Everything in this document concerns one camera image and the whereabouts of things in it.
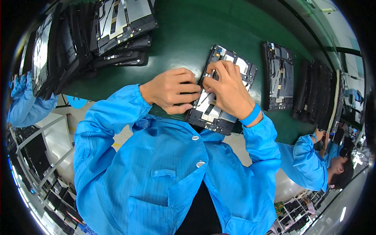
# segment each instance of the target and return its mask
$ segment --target fluorescent light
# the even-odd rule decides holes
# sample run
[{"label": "fluorescent light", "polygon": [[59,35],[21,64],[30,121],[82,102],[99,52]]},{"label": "fluorescent light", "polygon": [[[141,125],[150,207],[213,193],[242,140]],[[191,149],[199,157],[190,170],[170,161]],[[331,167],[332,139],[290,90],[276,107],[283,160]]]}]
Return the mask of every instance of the fluorescent light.
[{"label": "fluorescent light", "polygon": [[16,172],[16,169],[14,168],[14,166],[12,165],[12,168],[13,168],[13,174],[14,176],[16,177],[16,179],[18,178],[18,175],[17,175],[17,172]]},{"label": "fluorescent light", "polygon": [[19,193],[20,193],[20,195],[21,195],[21,197],[22,197],[22,200],[24,201],[24,203],[25,203],[26,207],[27,207],[27,208],[29,208],[29,205],[27,204],[27,202],[26,202],[26,200],[25,200],[24,196],[22,195],[22,193],[21,193],[21,190],[20,190],[20,189],[18,189],[18,191],[19,191]]},{"label": "fluorescent light", "polygon": [[317,223],[318,220],[315,220],[315,222],[313,222],[312,224],[312,227],[315,226],[315,224]]},{"label": "fluorescent light", "polygon": [[29,202],[25,192],[23,191],[23,188],[19,188],[18,190],[20,190],[20,192],[22,193],[22,195],[25,197],[26,201]]},{"label": "fluorescent light", "polygon": [[34,217],[34,220],[38,223],[39,227],[44,231],[45,234],[50,235],[50,233],[46,230],[46,228],[41,224],[39,219],[36,218],[34,212],[30,211],[30,214]]},{"label": "fluorescent light", "polygon": [[340,222],[342,222],[343,218],[345,217],[345,212],[346,212],[346,207],[344,207],[343,210],[342,210]]},{"label": "fluorescent light", "polygon": [[26,161],[26,158],[24,157],[24,160],[25,160],[25,163],[26,163],[26,165],[29,167],[29,164],[27,163],[27,161]]},{"label": "fluorescent light", "polygon": [[16,180],[16,177],[14,177],[14,174],[13,174],[12,171],[11,171],[11,173],[12,173],[12,176],[13,176],[13,179],[14,179],[14,183],[16,184],[16,186],[18,186],[18,184],[17,184],[17,180]]}]

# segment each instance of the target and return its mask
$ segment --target finger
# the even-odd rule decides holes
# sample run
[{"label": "finger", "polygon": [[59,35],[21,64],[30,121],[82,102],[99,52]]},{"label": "finger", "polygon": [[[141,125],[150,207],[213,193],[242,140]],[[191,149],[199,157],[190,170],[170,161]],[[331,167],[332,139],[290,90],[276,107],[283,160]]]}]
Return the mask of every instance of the finger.
[{"label": "finger", "polygon": [[200,93],[176,95],[174,98],[174,104],[191,103],[200,97]]},{"label": "finger", "polygon": [[231,61],[223,61],[223,65],[229,73],[230,77],[236,77],[235,66]]},{"label": "finger", "polygon": [[200,92],[201,87],[196,84],[179,84],[176,86],[176,94],[180,94],[182,92]]},{"label": "finger", "polygon": [[241,79],[240,67],[238,65],[235,65],[235,73],[236,77]]},{"label": "finger", "polygon": [[217,62],[208,64],[208,68],[206,69],[206,73],[212,73],[213,70],[216,70],[218,75],[219,75],[220,80],[223,77],[227,77],[229,75],[229,73],[227,72],[226,68],[224,67],[223,62],[224,61],[217,61]]},{"label": "finger", "polygon": [[182,104],[182,105],[174,105],[165,108],[165,111],[167,114],[173,115],[173,114],[183,114],[185,111],[193,108],[191,104]]},{"label": "finger", "polygon": [[206,93],[215,93],[215,91],[213,90],[213,88],[208,88],[207,90],[205,90]]},{"label": "finger", "polygon": [[32,90],[33,89],[33,83],[32,83],[33,79],[32,79],[32,73],[31,71],[29,71],[27,73],[27,76],[26,76],[26,88],[29,89],[29,90]]},{"label": "finger", "polygon": [[204,77],[204,80],[202,81],[202,85],[205,90],[208,90],[209,88],[212,88],[215,92],[217,92],[219,85],[221,82],[211,78],[211,77]]},{"label": "finger", "polygon": [[180,84],[182,82],[189,82],[192,84],[196,84],[196,78],[194,77],[193,74],[188,74],[188,73],[179,74],[179,75],[174,76],[173,79],[177,84]]},{"label": "finger", "polygon": [[169,70],[167,71],[167,73],[170,75],[192,74],[194,77],[194,73],[191,70],[186,69],[186,68],[177,68],[177,69]]}]

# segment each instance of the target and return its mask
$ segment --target circuit board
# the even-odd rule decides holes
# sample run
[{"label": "circuit board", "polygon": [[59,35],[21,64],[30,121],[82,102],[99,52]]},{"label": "circuit board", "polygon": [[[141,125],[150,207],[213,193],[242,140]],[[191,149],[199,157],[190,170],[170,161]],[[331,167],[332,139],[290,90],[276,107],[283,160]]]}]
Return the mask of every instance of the circuit board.
[{"label": "circuit board", "polygon": [[[206,73],[208,65],[219,60],[231,61],[240,67],[243,84],[247,88],[247,91],[250,92],[257,73],[257,66],[239,57],[235,52],[229,51],[219,45],[212,47],[212,52],[199,85],[202,85],[202,81],[206,76],[216,80],[219,79],[216,71],[210,74]],[[214,93],[207,93],[202,89],[201,96],[193,102],[193,108],[189,111],[186,120],[192,125],[200,126],[224,135],[230,135],[237,118],[220,109],[216,105],[216,102],[217,97]]]}]

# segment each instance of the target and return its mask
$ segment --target white label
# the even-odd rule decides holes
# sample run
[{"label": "white label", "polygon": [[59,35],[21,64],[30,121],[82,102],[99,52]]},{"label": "white label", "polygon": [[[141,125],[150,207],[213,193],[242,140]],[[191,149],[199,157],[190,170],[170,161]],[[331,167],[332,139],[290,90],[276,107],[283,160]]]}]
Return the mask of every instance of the white label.
[{"label": "white label", "polygon": [[224,59],[223,59],[224,61],[231,61],[231,62],[234,62],[234,57],[231,57],[231,56],[229,56],[229,55],[225,55],[224,56]]},{"label": "white label", "polygon": [[240,72],[242,74],[246,75],[247,70],[248,70],[247,63],[244,60],[242,60],[241,58],[238,57],[235,64],[240,67]]}]

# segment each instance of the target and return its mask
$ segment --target green workbench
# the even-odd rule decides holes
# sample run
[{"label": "green workbench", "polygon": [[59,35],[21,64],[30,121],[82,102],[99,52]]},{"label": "green workbench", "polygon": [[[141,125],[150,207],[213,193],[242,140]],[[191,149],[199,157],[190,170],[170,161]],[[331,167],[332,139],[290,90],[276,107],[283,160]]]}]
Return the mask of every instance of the green workbench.
[{"label": "green workbench", "polygon": [[[166,70],[179,67],[191,70],[198,80],[210,48],[219,44],[258,66],[251,96],[262,107],[264,68],[261,45],[264,41],[293,51],[295,83],[301,60],[313,59],[291,32],[245,0],[157,0],[156,9],[159,28],[153,31],[146,66],[105,68],[94,79],[73,81],[63,93],[92,101],[103,100],[123,86],[144,84]],[[153,105],[150,114],[185,119],[185,115],[167,115],[157,105]],[[299,136],[314,131],[313,125],[291,118],[290,110],[265,114],[274,122],[279,142],[294,144]],[[234,132],[240,131],[238,122]]]}]

